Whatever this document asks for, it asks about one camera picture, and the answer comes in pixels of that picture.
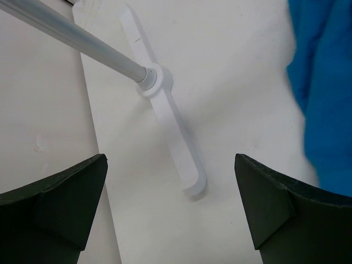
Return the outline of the blue t shirt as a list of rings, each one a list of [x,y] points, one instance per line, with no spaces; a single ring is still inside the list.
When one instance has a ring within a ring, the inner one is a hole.
[[[305,117],[304,152],[320,187],[351,195],[351,1],[289,1],[296,40],[287,66]]]

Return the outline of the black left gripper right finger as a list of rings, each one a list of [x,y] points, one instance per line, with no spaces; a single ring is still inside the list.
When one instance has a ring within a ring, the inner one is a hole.
[[[263,263],[351,263],[351,198],[236,154],[234,171]]]

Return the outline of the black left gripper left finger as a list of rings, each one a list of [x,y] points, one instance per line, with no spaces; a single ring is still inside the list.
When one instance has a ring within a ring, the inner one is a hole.
[[[104,154],[1,194],[1,263],[77,263],[108,170]]]

